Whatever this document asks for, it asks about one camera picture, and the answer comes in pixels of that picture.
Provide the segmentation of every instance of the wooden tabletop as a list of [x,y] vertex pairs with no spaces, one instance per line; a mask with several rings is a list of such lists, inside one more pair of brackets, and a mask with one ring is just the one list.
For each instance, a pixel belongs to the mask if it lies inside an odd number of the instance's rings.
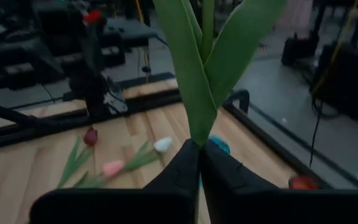
[[[169,88],[177,88],[175,80],[130,88],[124,91],[124,96],[133,98]],[[24,113],[43,117],[84,107],[82,101],[72,101],[26,110]],[[0,119],[0,126],[7,124],[8,121]],[[93,158],[80,167],[66,187],[70,187],[86,171],[91,175],[100,173],[105,162],[130,159],[146,141],[154,142],[171,136],[173,147],[159,161],[122,174],[105,186],[142,188],[161,172],[190,137],[186,111],[181,103],[112,119],[94,124],[93,127],[99,134]],[[0,224],[23,224],[27,221],[34,200],[57,186],[77,136],[84,135],[88,128],[72,129],[0,148]],[[224,110],[219,111],[211,133],[229,144],[231,156],[271,183],[287,187],[288,179],[295,175],[291,167]],[[198,219],[199,223],[210,223],[203,191],[200,191]]]

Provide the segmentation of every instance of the blue object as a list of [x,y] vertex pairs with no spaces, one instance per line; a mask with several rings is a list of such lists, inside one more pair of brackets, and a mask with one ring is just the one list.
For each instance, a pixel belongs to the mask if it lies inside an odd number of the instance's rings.
[[[217,144],[219,146],[220,149],[222,149],[225,153],[230,155],[229,145],[225,141],[223,141],[221,138],[219,138],[218,136],[216,136],[214,134],[210,134],[208,139],[212,140],[215,144]],[[200,187],[202,187],[202,186],[203,186],[203,182],[200,177]]]

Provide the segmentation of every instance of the red tulip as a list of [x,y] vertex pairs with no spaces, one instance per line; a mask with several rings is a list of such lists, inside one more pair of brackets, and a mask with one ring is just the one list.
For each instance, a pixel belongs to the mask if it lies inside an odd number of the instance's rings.
[[98,142],[98,130],[89,128],[89,130],[84,135],[83,140],[87,146],[93,147]]

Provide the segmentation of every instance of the white tulip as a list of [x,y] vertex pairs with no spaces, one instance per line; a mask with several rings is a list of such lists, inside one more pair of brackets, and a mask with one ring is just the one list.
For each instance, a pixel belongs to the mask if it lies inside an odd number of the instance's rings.
[[167,152],[169,147],[173,144],[173,138],[172,137],[166,137],[163,139],[160,139],[154,143],[154,149],[157,150],[157,152]]

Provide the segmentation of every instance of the green leaf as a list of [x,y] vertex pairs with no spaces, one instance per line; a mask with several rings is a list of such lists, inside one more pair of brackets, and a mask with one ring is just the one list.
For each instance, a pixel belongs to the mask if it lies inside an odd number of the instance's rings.
[[128,162],[122,170],[126,171],[126,172],[133,171],[133,170],[140,168],[146,164],[156,161],[159,158],[160,158],[160,156],[156,152],[152,151],[152,152],[149,152],[148,154],[146,154],[144,157],[139,158],[136,161]]
[[149,145],[149,141],[146,141],[143,143],[143,145],[140,147],[140,149],[137,151],[135,156],[132,158],[132,161],[142,157],[147,152],[147,146]]
[[184,1],[188,0],[154,0],[154,6],[171,51],[190,136],[204,146],[217,110]]
[[214,32],[214,7],[215,0],[203,1],[203,41],[200,51],[203,62],[206,61],[212,49]]
[[203,34],[201,33],[200,25],[198,25],[196,15],[194,14],[193,8],[191,7],[190,1],[182,0],[185,5],[187,16],[190,20],[191,28],[193,29],[194,36],[196,38],[198,51],[201,51],[201,39]]
[[62,177],[60,178],[59,184],[57,185],[57,188],[63,187],[63,185],[66,183],[66,181],[70,178],[72,173],[70,173],[71,168],[73,167],[75,163],[75,158],[77,156],[78,148],[81,143],[81,138],[77,136],[77,140],[75,142],[75,145],[73,146],[73,149],[71,150],[70,154],[68,155],[68,159],[65,165],[65,168],[63,169]]
[[101,188],[107,182],[108,182],[108,179],[104,178],[103,175],[99,175],[93,179],[84,181],[82,184],[78,185],[76,188],[79,188],[79,189]]
[[272,29],[286,0],[246,0],[231,13],[204,68],[220,107],[257,50],[259,40]]
[[73,167],[72,167],[72,174],[77,171],[82,164],[84,164],[91,156],[93,155],[93,149],[84,149],[81,154],[78,156],[77,160],[75,161]]
[[81,184],[85,183],[86,179],[88,178],[88,174],[89,174],[89,172],[86,171],[86,172],[82,175],[82,177],[73,185],[73,187],[75,188],[75,187],[78,187],[78,186],[80,186]]

